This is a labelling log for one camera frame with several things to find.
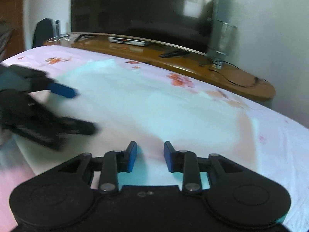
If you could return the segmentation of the wooden tv cabinet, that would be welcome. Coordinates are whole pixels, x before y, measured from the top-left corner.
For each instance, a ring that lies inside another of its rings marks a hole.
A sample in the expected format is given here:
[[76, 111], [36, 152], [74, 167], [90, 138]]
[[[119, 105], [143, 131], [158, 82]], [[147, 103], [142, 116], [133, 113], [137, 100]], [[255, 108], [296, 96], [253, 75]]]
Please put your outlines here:
[[274, 99], [276, 91], [268, 81], [258, 78], [236, 66], [225, 63], [218, 70], [211, 60], [197, 53], [174, 58], [160, 58], [159, 55], [175, 49], [166, 45], [151, 43], [146, 47], [111, 43], [107, 36], [71, 34], [70, 41], [61, 40], [44, 45], [60, 45], [126, 58], [132, 63], [143, 62], [176, 72], [188, 77], [226, 89], [255, 102], [268, 102]]

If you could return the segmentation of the black office chair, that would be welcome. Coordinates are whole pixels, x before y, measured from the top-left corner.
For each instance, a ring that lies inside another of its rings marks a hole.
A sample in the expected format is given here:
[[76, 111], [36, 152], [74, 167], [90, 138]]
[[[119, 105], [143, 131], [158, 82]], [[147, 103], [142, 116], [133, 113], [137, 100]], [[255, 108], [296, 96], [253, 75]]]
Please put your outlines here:
[[54, 37], [53, 21], [50, 18], [45, 18], [36, 24], [32, 39], [32, 48], [43, 46], [50, 38]]

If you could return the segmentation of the curved black television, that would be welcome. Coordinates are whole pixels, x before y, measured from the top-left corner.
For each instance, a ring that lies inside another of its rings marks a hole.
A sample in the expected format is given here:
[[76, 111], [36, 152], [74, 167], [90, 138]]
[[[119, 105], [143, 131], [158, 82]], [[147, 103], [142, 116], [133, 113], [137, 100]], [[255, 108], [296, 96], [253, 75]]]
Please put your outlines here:
[[218, 0], [71, 0], [71, 30], [122, 35], [205, 53]]

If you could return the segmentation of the pink floral bed sheet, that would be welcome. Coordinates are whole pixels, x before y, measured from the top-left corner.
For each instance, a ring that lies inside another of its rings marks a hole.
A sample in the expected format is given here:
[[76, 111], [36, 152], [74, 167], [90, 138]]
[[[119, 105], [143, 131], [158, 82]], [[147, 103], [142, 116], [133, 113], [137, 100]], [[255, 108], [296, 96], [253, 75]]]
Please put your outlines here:
[[94, 122], [94, 136], [73, 136], [61, 151], [14, 137], [1, 147], [1, 231], [16, 221], [8, 199], [12, 190], [35, 175], [78, 154], [96, 157], [131, 141], [138, 144], [132, 173], [120, 185], [181, 185], [170, 173], [163, 144], [199, 157], [220, 154], [284, 186], [291, 208], [284, 224], [308, 231], [308, 129], [255, 102], [210, 84], [133, 59], [61, 46], [44, 46], [4, 62], [43, 70], [77, 89], [67, 99], [48, 92], [34, 97], [60, 116]]

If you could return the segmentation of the white sock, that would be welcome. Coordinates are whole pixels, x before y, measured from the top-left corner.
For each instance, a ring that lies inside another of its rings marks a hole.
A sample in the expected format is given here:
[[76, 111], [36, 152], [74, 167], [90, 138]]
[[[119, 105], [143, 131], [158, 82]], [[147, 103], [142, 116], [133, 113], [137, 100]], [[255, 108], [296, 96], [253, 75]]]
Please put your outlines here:
[[93, 136], [72, 136], [59, 151], [16, 138], [35, 174], [40, 174], [83, 152], [100, 157], [138, 145], [132, 173], [121, 173], [121, 185], [180, 185], [179, 173], [170, 173], [163, 145], [199, 157], [220, 154], [248, 169], [257, 168], [255, 130], [247, 107], [218, 89], [186, 89], [145, 77], [140, 70], [115, 61], [87, 64], [60, 77], [79, 90], [66, 100], [50, 95], [46, 106], [60, 116], [96, 123]]

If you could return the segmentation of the left glass table lamp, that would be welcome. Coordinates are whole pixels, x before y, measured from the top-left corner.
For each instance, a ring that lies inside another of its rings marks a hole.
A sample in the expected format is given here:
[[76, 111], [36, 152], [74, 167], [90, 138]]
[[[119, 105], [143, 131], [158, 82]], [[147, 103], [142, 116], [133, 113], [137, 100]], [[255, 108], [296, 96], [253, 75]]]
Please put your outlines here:
[[47, 43], [53, 43], [53, 42], [60, 42], [61, 40], [63, 41], [70, 41], [71, 40], [71, 35], [70, 34], [61, 34], [61, 23], [60, 20], [55, 21], [55, 36], [48, 39], [46, 42]]

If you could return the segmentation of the brown wooden door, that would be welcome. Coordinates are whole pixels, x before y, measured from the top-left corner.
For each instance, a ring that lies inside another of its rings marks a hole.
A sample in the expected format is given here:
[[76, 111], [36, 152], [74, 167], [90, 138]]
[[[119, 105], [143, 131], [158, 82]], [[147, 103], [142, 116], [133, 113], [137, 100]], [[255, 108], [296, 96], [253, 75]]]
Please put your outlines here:
[[14, 29], [4, 59], [25, 51], [23, 5], [24, 0], [1, 0], [1, 20]]

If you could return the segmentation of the silver set-top box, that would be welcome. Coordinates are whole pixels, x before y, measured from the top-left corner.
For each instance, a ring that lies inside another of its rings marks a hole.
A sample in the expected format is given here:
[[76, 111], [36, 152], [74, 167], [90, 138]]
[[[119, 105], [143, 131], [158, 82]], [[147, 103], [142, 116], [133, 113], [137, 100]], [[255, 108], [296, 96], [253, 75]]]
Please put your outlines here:
[[139, 46], [139, 47], [146, 47], [149, 45], [149, 42], [147, 41], [128, 39], [128, 38], [119, 38], [119, 37], [108, 37], [108, 41], [111, 43], [128, 44], [128, 45]]

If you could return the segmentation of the black remote control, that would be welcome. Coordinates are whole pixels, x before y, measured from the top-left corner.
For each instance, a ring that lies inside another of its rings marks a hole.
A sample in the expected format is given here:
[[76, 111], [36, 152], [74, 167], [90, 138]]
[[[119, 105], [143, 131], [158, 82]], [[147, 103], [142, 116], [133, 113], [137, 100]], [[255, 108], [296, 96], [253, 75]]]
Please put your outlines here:
[[165, 52], [159, 55], [160, 58], [174, 58], [174, 57], [182, 57], [188, 55], [189, 52], [185, 50], [174, 50], [170, 52]]

